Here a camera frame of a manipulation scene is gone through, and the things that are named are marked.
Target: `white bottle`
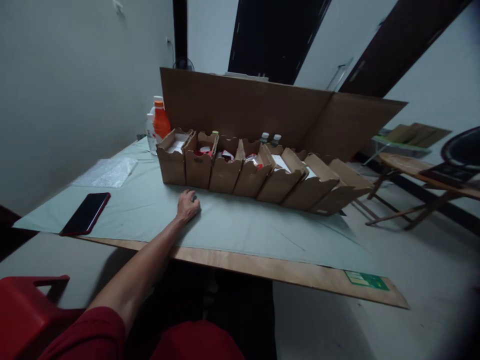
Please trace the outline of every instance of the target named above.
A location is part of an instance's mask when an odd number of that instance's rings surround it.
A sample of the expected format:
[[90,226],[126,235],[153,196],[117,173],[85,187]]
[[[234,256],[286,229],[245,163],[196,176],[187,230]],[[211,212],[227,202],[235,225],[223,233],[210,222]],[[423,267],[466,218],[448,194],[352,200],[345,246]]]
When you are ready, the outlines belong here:
[[273,148],[276,148],[279,145],[279,141],[280,141],[281,138],[282,138],[282,135],[275,134],[273,136],[273,140],[271,141],[271,146]]
[[260,142],[265,145],[269,141],[269,136],[270,134],[268,132],[263,132],[261,134]]
[[150,152],[152,155],[157,156],[157,135],[155,134],[154,130],[154,119],[155,115],[152,113],[148,113],[146,115],[146,137],[148,140],[148,147],[150,148]]
[[151,108],[150,110],[150,114],[155,114],[155,102],[156,101],[161,101],[163,102],[164,101],[164,97],[163,96],[154,96],[153,97],[153,107]]

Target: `smartphone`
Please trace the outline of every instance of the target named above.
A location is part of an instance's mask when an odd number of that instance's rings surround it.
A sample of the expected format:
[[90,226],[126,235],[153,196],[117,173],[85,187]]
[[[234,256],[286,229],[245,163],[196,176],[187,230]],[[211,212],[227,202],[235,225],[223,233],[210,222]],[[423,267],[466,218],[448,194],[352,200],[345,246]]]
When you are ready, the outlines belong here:
[[88,194],[59,235],[90,234],[105,205],[107,205],[110,196],[109,192]]

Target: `red plastic stool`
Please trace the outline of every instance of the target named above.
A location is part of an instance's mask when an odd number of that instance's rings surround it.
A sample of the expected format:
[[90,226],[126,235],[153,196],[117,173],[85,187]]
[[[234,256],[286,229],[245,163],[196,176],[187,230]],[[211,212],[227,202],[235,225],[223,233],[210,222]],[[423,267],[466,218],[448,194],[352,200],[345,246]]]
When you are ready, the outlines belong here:
[[66,286],[70,276],[12,276],[0,280],[2,359],[36,359],[85,309],[64,310],[39,290]]

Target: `sticker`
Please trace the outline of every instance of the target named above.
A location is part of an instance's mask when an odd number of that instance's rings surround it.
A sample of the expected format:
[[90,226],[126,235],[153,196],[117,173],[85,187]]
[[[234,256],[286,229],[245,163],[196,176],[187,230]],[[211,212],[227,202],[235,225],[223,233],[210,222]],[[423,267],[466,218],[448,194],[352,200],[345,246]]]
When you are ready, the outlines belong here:
[[363,272],[347,271],[345,274],[354,285],[366,286],[369,288],[390,291],[380,276],[365,274]]

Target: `plastic bottle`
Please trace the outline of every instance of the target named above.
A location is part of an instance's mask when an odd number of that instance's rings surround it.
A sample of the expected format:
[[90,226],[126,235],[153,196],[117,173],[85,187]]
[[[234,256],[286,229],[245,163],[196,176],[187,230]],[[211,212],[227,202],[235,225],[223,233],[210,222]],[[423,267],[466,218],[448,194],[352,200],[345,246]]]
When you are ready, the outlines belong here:
[[270,134],[268,132],[263,132],[261,134],[260,142],[265,145],[269,141],[269,136]]
[[148,140],[148,147],[150,148],[150,152],[152,155],[157,155],[157,137],[155,135],[155,129],[154,129],[154,118],[155,115],[152,113],[148,113],[146,115],[146,125],[145,125],[145,130],[146,130],[146,137]]
[[155,102],[156,101],[164,101],[163,96],[154,96],[153,97],[153,107],[150,110],[150,114],[155,114]]
[[276,148],[279,145],[279,141],[282,138],[282,135],[275,134],[273,140],[271,141],[271,147]]
[[155,134],[160,137],[160,139],[158,137],[156,138],[157,142],[165,138],[172,131],[169,118],[167,117],[167,113],[165,113],[163,101],[155,101],[155,119],[153,120],[153,128]]

